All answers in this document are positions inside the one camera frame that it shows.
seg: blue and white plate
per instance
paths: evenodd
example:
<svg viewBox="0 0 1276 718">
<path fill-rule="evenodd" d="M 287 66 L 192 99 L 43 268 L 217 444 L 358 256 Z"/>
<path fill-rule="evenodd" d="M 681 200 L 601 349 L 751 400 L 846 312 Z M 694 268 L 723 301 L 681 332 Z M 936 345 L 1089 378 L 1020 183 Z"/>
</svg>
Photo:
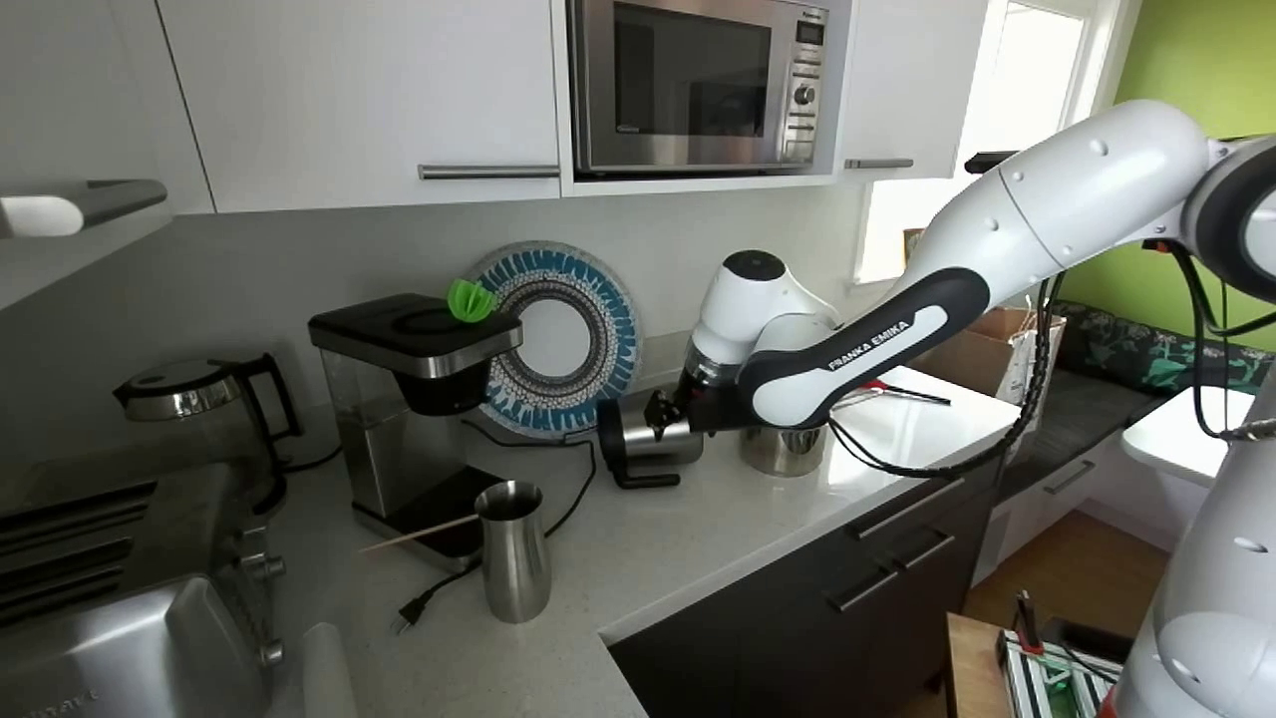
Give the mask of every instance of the blue and white plate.
<svg viewBox="0 0 1276 718">
<path fill-rule="evenodd" d="M 638 372 L 628 287 L 566 244 L 503 248 L 469 277 L 523 320 L 519 349 L 492 368 L 483 413 L 527 438 L 593 432 L 593 401 L 628 394 Z"/>
</svg>

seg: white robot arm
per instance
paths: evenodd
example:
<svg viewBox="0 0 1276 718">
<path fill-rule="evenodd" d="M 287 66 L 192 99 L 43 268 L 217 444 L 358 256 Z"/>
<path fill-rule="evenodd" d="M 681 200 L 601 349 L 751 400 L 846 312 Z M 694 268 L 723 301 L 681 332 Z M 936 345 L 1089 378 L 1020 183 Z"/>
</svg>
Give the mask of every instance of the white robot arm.
<svg viewBox="0 0 1276 718">
<path fill-rule="evenodd" d="M 1137 239 L 1184 239 L 1223 277 L 1235 276 L 1235 287 L 1263 287 L 1276 299 L 1267 252 L 1235 252 L 1228 239 L 1208 252 L 1182 231 L 1191 187 L 1231 155 L 1169 104 L 1121 104 L 1086 120 L 998 163 L 943 206 L 903 287 L 840 332 L 782 259 L 743 252 L 705 289 L 677 400 L 701 432 L 819 425 L 857 378 L 913 360 L 1009 293 Z M 1250 244 L 1276 248 L 1276 223 L 1252 223 Z"/>
<path fill-rule="evenodd" d="M 1107 248 L 1176 239 L 1276 301 L 1276 139 L 1211 144 L 1169 104 L 1121 104 L 936 212 L 903 287 L 835 325 L 782 259 L 723 261 L 677 406 L 698 432 L 819 425 L 836 394 Z M 1276 378 L 1258 400 L 1276 410 Z M 1235 444 L 1182 542 L 1121 684 L 1121 718 L 1274 712 L 1276 444 Z"/>
</svg>

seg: black cable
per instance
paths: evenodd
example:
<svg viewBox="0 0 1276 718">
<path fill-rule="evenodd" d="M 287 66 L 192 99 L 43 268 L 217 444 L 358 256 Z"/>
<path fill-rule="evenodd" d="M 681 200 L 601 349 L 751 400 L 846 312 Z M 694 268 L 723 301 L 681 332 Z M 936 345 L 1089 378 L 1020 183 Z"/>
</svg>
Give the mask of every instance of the black cable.
<svg viewBox="0 0 1276 718">
<path fill-rule="evenodd" d="M 556 537 L 556 534 L 572 523 L 572 515 L 581 505 L 581 497 L 592 495 L 592 485 L 593 485 L 593 478 L 598 478 L 598 451 L 593 451 L 593 444 L 592 444 L 592 438 L 572 438 L 572 434 L 564 434 L 557 444 L 513 444 L 513 438 L 499 438 L 499 434 L 492 434 L 492 432 L 488 432 L 488 425 L 477 425 L 477 421 L 461 421 L 461 425 L 469 425 L 476 434 L 483 434 L 483 438 L 488 438 L 488 444 L 495 444 L 495 448 L 519 448 L 519 451 L 564 451 L 564 448 L 585 448 L 585 455 L 592 455 L 592 470 L 585 470 L 581 485 L 574 489 L 574 497 L 566 501 L 566 511 L 557 515 L 557 523 L 548 531 L 548 537 Z M 451 582 L 459 582 L 459 576 L 476 575 L 477 565 L 483 565 L 483 553 L 476 553 L 476 563 L 469 563 L 469 565 L 461 565 L 461 568 L 455 568 L 455 575 L 448 575 L 448 576 L 431 582 L 419 599 L 411 599 L 411 600 L 404 600 L 404 607 L 400 607 L 400 618 L 404 618 L 406 624 L 414 624 L 414 622 L 428 615 L 431 599 L 435 599 L 444 584 L 451 584 Z"/>
<path fill-rule="evenodd" d="M 1219 325 L 1219 320 L 1211 313 L 1211 301 L 1204 293 L 1204 283 L 1202 283 L 1202 272 L 1191 261 L 1191 256 L 1182 248 L 1182 244 L 1163 244 L 1163 252 L 1174 256 L 1174 261 L 1182 268 L 1184 283 L 1187 283 L 1187 293 L 1191 293 L 1191 313 L 1202 313 L 1202 324 L 1208 325 L 1208 336 L 1252 336 L 1262 325 L 1274 325 L 1276 324 L 1276 312 L 1262 313 L 1262 320 L 1250 320 L 1242 325 Z"/>
<path fill-rule="evenodd" d="M 887 470 L 887 474 L 907 474 L 907 478 L 932 478 L 932 481 L 952 481 L 962 474 L 970 474 L 973 466 L 998 459 L 1001 451 L 1009 451 L 1026 425 L 1033 421 L 1036 413 L 1036 401 L 1041 401 L 1041 390 L 1045 390 L 1045 361 L 1050 361 L 1050 332 L 1052 332 L 1052 293 L 1060 289 L 1064 276 L 1056 276 L 1052 283 L 1041 283 L 1036 287 L 1036 345 L 1033 345 L 1033 378 L 1028 378 L 1028 390 L 1026 390 L 1026 406 L 1020 413 L 1009 421 L 1009 432 L 984 448 L 982 455 L 965 459 L 965 461 L 952 461 L 952 466 L 903 466 L 903 461 L 887 461 L 876 459 L 860 438 L 851 434 L 846 421 L 836 421 L 830 413 L 830 432 L 835 438 L 840 444 L 846 455 L 853 455 L 857 461 L 867 461 L 868 470 Z"/>
<path fill-rule="evenodd" d="M 469 565 L 461 565 L 461 568 L 431 582 L 419 599 L 411 599 L 411 600 L 400 607 L 400 618 L 404 618 L 406 624 L 414 624 L 414 622 L 428 615 L 431 599 L 435 599 L 440 588 L 448 588 L 451 582 L 476 575 L 476 565 L 477 565 L 477 563 L 469 563 Z"/>
<path fill-rule="evenodd" d="M 1208 293 L 1204 293 L 1204 283 L 1202 283 L 1202 272 L 1191 261 L 1191 256 L 1182 248 L 1182 244 L 1169 244 L 1169 256 L 1176 259 L 1184 283 L 1187 283 L 1187 301 L 1191 301 L 1191 413 L 1195 413 L 1195 425 L 1202 434 L 1208 438 L 1219 438 L 1219 444 L 1252 444 L 1252 438 L 1267 438 L 1276 432 L 1274 420 L 1262 420 L 1262 421 L 1242 421 L 1242 425 L 1223 425 L 1218 432 L 1204 413 L 1204 325 L 1218 325 L 1211 320 L 1211 305 L 1208 305 Z M 1231 336 L 1242 332 L 1218 332 L 1223 340 L 1223 368 L 1228 368 L 1228 353 L 1231 353 Z"/>
</svg>

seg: window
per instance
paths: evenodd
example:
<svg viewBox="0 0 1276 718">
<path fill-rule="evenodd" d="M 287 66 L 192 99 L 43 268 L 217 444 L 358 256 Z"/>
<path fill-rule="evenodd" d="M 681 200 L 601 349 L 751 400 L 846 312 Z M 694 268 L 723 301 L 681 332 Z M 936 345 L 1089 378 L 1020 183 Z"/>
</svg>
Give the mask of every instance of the window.
<svg viewBox="0 0 1276 718">
<path fill-rule="evenodd" d="M 1017 150 L 1113 99 L 1137 0 L 992 0 L 962 155 Z"/>
</svg>

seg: metal handle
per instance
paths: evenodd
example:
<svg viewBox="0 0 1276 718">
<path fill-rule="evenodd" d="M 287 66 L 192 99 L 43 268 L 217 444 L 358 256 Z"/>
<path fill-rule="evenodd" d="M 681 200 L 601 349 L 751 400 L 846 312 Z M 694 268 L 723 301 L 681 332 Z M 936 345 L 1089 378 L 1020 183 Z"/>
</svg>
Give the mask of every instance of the metal handle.
<svg viewBox="0 0 1276 718">
<path fill-rule="evenodd" d="M 273 390 L 275 390 L 281 410 L 283 410 L 283 432 L 273 432 L 267 406 L 265 406 L 265 400 L 254 394 L 254 384 L 251 384 L 251 378 L 261 378 L 261 373 L 273 378 Z M 283 378 L 275 353 L 261 353 L 261 360 L 251 360 L 251 361 L 241 361 L 241 368 L 237 368 L 237 384 L 241 384 L 241 390 L 243 390 L 243 400 L 246 400 L 251 420 L 261 421 L 265 444 L 281 444 L 281 438 L 287 438 L 287 434 L 302 434 L 302 420 L 298 420 L 298 410 L 295 410 L 295 401 L 291 401 L 291 390 L 287 390 L 287 378 Z"/>
<path fill-rule="evenodd" d="M 451 180 L 557 180 L 557 163 L 419 163 L 428 183 Z"/>
<path fill-rule="evenodd" d="M 1041 481 L 1045 495 L 1060 495 L 1064 485 L 1071 485 L 1082 474 L 1089 474 L 1097 461 L 1082 459 L 1071 474 L 1056 478 L 1056 481 Z"/>
<path fill-rule="evenodd" d="M 887 526 L 892 526 L 892 523 L 903 523 L 903 519 L 917 515 L 920 505 L 928 505 L 928 501 L 936 501 L 936 497 L 952 495 L 958 485 L 965 485 L 965 478 L 958 478 L 958 481 L 949 481 L 949 485 L 943 485 L 943 489 L 932 489 L 932 495 L 920 495 L 917 501 L 908 501 L 908 505 L 892 511 L 892 515 L 887 515 L 880 523 L 873 523 L 873 526 L 857 531 L 857 537 L 867 542 L 867 537 L 880 534 Z"/>
<path fill-rule="evenodd" d="M 868 600 L 873 594 L 880 594 L 892 576 L 903 576 L 903 575 L 899 575 L 899 568 L 876 575 L 876 582 L 853 588 L 851 599 L 830 599 L 830 607 L 835 607 L 836 615 L 851 615 L 853 607 L 860 607 L 860 600 Z"/>
<path fill-rule="evenodd" d="M 936 542 L 928 542 L 925 551 L 917 551 L 913 558 L 907 558 L 907 568 L 917 568 L 920 563 L 928 563 L 932 553 L 943 553 L 947 547 L 952 547 L 958 534 L 936 531 Z"/>
<path fill-rule="evenodd" d="M 846 158 L 846 166 L 917 166 L 917 158 L 908 155 L 857 155 L 857 158 Z"/>
</svg>

